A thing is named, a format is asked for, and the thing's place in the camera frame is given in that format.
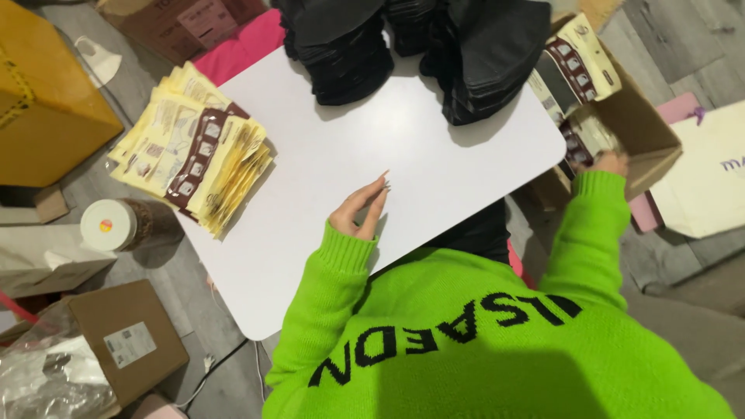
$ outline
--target white table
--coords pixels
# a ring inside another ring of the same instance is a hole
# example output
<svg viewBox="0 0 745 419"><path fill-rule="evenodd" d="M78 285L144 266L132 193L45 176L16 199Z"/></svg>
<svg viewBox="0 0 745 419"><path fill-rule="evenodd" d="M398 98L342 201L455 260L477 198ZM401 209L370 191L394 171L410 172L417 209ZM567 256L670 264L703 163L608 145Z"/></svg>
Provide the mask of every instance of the white table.
<svg viewBox="0 0 745 419"><path fill-rule="evenodd" d="M564 139L529 87L492 118L452 127L437 82L419 76L419 57L394 60L378 92L342 107L317 105L307 73L283 48L220 88L264 125L276 165L222 242L181 221L246 337L280 330L324 221L386 169L392 190L373 272L564 156Z"/></svg>

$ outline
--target ribbed cuff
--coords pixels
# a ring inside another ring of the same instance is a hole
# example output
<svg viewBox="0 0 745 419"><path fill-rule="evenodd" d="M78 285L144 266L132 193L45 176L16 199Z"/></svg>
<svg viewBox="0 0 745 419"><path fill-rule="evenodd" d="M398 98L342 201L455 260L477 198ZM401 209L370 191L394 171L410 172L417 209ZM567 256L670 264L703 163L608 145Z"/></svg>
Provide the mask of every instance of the ribbed cuff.
<svg viewBox="0 0 745 419"><path fill-rule="evenodd" d="M326 220L323 241L318 249L318 256L327 268L342 272L363 271L367 260L378 244L378 237L373 240L362 240L339 233Z"/></svg>
<svg viewBox="0 0 745 419"><path fill-rule="evenodd" d="M574 179L574 196L626 202L626 178L607 171L586 171Z"/></svg>

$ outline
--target black pants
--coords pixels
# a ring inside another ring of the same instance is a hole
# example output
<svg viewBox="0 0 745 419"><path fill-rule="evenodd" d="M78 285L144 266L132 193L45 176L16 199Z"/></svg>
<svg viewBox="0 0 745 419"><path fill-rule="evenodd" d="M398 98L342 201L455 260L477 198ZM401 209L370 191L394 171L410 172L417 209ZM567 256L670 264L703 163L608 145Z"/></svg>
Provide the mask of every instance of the black pants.
<svg viewBox="0 0 745 419"><path fill-rule="evenodd" d="M510 264L507 249L507 210L504 198L471 215L466 220L440 234L423 248L453 249Z"/></svg>

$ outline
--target hand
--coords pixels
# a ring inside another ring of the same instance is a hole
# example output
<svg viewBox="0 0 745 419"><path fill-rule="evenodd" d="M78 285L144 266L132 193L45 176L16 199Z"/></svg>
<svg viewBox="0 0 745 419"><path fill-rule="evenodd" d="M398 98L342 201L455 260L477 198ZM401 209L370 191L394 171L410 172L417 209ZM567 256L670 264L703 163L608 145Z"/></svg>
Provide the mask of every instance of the hand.
<svg viewBox="0 0 745 419"><path fill-rule="evenodd" d="M577 174L585 171L607 171L626 177L629 175L629 156L626 153L618 154L615 151L603 150L595 158L592 167L578 164L574 166L574 170Z"/></svg>
<svg viewBox="0 0 745 419"><path fill-rule="evenodd" d="M380 215L383 213L385 198L388 196L388 188L385 186L387 173L386 171L375 182L351 194L341 204L341 207L331 213L329 223L336 231L362 240L375 238L375 226L378 225ZM365 222L358 226L355 224L355 215L368 206L370 210L367 212Z"/></svg>

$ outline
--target plastic bag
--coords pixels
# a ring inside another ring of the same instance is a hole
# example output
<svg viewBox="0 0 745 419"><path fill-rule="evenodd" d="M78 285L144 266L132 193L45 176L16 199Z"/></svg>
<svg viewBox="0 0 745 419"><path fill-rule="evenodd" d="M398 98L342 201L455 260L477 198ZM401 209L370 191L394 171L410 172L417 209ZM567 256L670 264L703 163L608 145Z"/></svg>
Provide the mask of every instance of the plastic bag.
<svg viewBox="0 0 745 419"><path fill-rule="evenodd" d="M0 418L97 418L116 401L65 304L0 355Z"/></svg>

